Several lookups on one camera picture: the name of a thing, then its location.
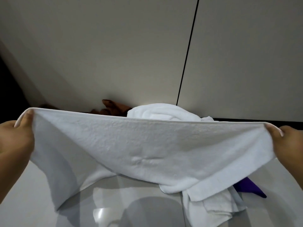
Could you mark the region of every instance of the black line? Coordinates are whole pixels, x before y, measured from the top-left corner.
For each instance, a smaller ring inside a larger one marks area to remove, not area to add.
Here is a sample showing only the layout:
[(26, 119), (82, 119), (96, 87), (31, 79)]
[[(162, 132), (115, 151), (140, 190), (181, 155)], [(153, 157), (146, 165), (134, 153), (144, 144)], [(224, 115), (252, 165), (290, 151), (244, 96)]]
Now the black line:
[(188, 56), (188, 51), (189, 51), (189, 46), (190, 46), (192, 31), (194, 30), (194, 25), (195, 25), (195, 20), (196, 20), (198, 5), (199, 5), (199, 0), (197, 0), (197, 5), (196, 5), (196, 10), (195, 10), (194, 20), (193, 20), (192, 26), (191, 26), (191, 32), (190, 32), (189, 42), (188, 42), (188, 46), (187, 46), (187, 52), (186, 52), (186, 57), (185, 57), (185, 62), (184, 62), (184, 67), (183, 67), (183, 72), (182, 72), (182, 77), (181, 77), (181, 82), (180, 82), (179, 93), (178, 93), (178, 98), (177, 98), (176, 105), (178, 105), (178, 101), (179, 101), (179, 95), (180, 95), (180, 91), (181, 91), (181, 85), (182, 85), (182, 81), (183, 81), (183, 76), (184, 76), (184, 71), (185, 71), (185, 66), (186, 66), (186, 61), (187, 61), (187, 56)]
[(255, 119), (221, 119), (214, 118), (216, 121), (229, 121), (229, 122), (269, 122), (277, 127), (291, 126), (297, 130), (303, 130), (303, 122), (290, 122), (290, 121), (274, 121), (274, 120), (255, 120)]

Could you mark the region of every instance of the white towel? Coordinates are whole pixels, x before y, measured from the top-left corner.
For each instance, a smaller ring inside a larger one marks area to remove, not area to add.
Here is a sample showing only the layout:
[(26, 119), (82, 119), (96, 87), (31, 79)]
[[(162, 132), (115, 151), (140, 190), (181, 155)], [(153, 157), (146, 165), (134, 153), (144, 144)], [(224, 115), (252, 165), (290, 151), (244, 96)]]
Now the white towel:
[(56, 209), (116, 173), (158, 183), (165, 193), (196, 187), (187, 190), (189, 198), (202, 201), (274, 158), (262, 122), (159, 121), (33, 109), (31, 160), (46, 174)]
[[(165, 103), (154, 103), (135, 107), (128, 112), (127, 117), (172, 121), (215, 122), (210, 116), (200, 118), (178, 106)], [(203, 190), (201, 186), (203, 185), (197, 183), (182, 192), (184, 210), (192, 227), (217, 227), (232, 218), (233, 213), (246, 208), (233, 186), (203, 201), (191, 201), (188, 193), (194, 196), (196, 191), (199, 193), (200, 190)]]

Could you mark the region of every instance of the towel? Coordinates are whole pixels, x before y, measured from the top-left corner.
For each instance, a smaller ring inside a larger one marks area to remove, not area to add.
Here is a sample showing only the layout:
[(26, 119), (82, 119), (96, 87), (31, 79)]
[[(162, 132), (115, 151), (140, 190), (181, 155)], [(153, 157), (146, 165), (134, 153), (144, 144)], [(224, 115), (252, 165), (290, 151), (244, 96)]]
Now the towel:
[(158, 183), (165, 193), (187, 190), (191, 202), (202, 201), (275, 157), (262, 122), (161, 121), (32, 109), (31, 160), (46, 174), (55, 209), (116, 174)]
[[(130, 118), (157, 119), (171, 121), (217, 122), (210, 116), (200, 118), (178, 106), (154, 103), (135, 107), (127, 114)], [(232, 218), (235, 212), (243, 211), (246, 206), (234, 187), (229, 187), (203, 201), (191, 201), (188, 193), (201, 190), (199, 183), (182, 191), (183, 207), (192, 227), (217, 227)]]

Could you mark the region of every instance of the white wall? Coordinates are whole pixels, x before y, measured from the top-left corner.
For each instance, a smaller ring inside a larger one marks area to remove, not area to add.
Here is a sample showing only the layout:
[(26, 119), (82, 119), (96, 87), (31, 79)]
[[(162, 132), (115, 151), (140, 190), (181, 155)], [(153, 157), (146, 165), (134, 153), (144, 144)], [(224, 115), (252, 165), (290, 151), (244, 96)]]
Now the white wall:
[(0, 0), (0, 52), (33, 106), (177, 101), (197, 0)]
[(303, 121), (303, 0), (200, 0), (178, 106)]

